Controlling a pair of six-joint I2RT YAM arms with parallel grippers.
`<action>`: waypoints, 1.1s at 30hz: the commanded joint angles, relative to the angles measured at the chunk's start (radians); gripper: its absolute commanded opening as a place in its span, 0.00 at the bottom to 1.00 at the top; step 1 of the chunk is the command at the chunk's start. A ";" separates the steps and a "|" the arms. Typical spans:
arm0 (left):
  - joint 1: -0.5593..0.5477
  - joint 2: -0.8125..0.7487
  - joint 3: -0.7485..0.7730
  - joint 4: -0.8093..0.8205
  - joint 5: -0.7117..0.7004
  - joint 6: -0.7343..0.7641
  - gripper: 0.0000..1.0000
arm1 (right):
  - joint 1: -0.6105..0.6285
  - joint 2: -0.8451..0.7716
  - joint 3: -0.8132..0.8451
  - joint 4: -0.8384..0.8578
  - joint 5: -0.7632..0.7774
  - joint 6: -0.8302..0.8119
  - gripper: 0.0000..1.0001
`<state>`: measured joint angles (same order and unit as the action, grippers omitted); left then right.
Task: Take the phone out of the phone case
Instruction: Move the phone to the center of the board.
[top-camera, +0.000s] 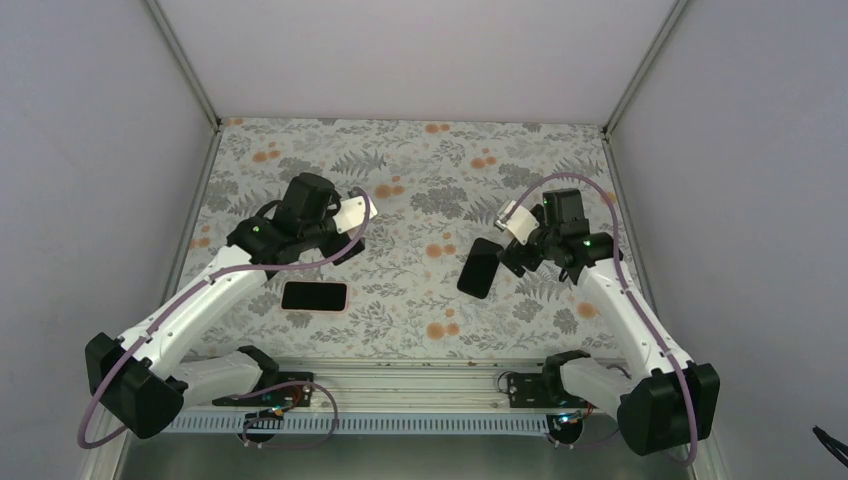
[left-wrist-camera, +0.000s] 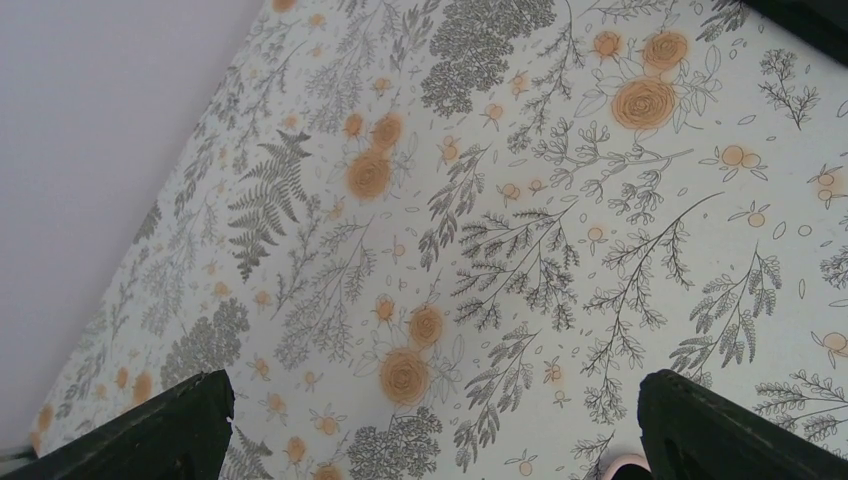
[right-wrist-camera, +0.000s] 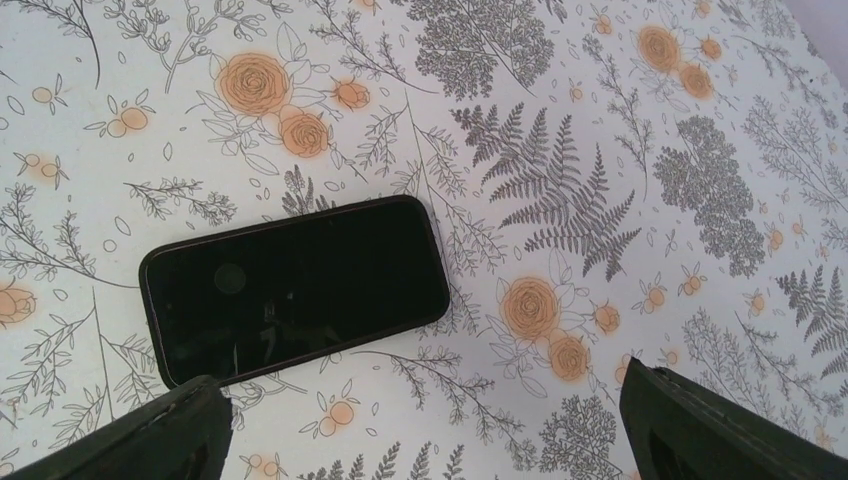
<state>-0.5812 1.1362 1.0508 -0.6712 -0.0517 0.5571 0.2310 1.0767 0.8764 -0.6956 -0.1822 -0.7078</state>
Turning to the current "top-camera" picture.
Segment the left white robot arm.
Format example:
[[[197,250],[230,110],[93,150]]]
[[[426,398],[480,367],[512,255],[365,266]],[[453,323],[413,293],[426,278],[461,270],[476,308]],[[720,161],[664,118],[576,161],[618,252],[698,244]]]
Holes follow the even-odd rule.
[[[103,407],[141,439],[162,432],[185,409],[221,398],[270,402],[278,391],[279,365],[255,346],[211,360],[185,362],[192,345],[243,298],[277,273],[338,265],[360,253],[363,236],[379,211],[356,187],[347,199],[317,174],[295,176],[282,198],[240,221],[226,243],[184,288],[122,334],[94,336],[84,355],[90,403],[77,431],[87,430]]]

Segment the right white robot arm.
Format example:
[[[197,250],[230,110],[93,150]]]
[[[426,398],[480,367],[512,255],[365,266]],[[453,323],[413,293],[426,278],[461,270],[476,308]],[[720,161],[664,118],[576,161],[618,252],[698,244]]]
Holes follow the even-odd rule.
[[[698,364],[661,325],[632,276],[614,238],[592,232],[576,189],[544,193],[528,209],[516,201],[497,213],[496,227],[512,240],[501,258],[520,274],[544,261],[598,310],[617,341],[625,367],[614,371],[572,350],[547,357],[537,389],[542,401],[575,407],[582,400],[611,415],[627,446],[644,456],[707,439],[720,390],[708,363]]]

